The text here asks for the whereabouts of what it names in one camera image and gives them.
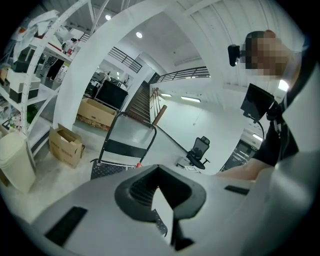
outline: white trash bin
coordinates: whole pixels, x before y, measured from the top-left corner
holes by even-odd
[[[18,190],[23,193],[29,191],[36,176],[21,134],[12,132],[0,139],[0,168]]]

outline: green plant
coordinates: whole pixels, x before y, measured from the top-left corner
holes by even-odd
[[[38,107],[36,105],[29,105],[26,109],[26,121],[31,124],[38,112]]]

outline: short black hair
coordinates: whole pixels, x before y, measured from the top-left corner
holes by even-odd
[[[256,69],[257,67],[252,65],[252,48],[253,48],[253,39],[263,38],[265,31],[253,31],[246,35],[244,44],[240,51],[240,61],[245,63],[245,68],[248,70]]]

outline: chair seat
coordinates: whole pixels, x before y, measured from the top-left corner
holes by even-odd
[[[206,167],[204,166],[204,164],[202,162],[200,162],[199,160],[195,159],[192,155],[188,155],[187,158],[190,160],[190,162],[197,168],[204,170],[206,169]]]

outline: trash can lid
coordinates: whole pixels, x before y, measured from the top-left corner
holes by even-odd
[[[18,132],[12,132],[0,139],[0,162],[11,159],[25,144]]]

